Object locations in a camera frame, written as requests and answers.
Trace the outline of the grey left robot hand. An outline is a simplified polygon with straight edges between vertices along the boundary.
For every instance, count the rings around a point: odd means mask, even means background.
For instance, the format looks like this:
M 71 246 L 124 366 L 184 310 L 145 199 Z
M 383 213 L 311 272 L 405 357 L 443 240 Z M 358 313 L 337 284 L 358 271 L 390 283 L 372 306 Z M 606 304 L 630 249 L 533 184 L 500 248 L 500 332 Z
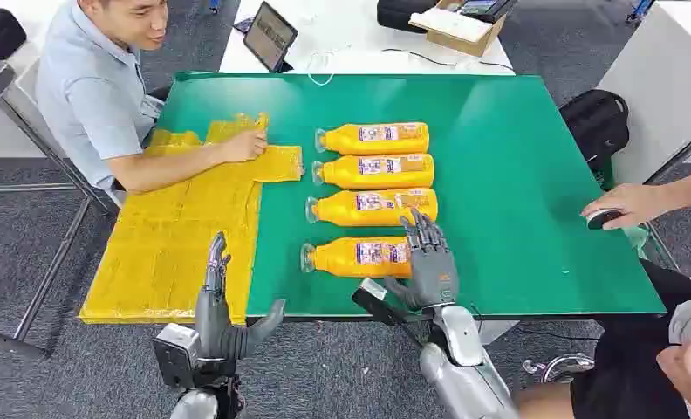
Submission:
M 286 300 L 277 299 L 268 314 L 252 326 L 231 322 L 225 295 L 227 267 L 231 260 L 224 234 L 212 239 L 205 279 L 195 308 L 195 330 L 200 336 L 200 355 L 207 360 L 241 360 L 252 354 L 284 320 Z

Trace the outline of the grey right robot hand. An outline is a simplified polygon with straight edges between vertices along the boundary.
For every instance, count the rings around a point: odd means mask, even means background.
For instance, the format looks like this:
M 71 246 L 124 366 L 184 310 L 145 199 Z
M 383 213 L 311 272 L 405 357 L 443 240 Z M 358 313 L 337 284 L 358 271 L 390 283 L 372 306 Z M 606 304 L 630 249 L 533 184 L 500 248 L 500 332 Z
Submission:
M 409 246 L 411 278 L 402 285 L 393 277 L 384 278 L 388 291 L 411 311 L 432 306 L 453 305 L 459 291 L 454 253 L 441 228 L 427 215 L 411 209 L 400 219 Z

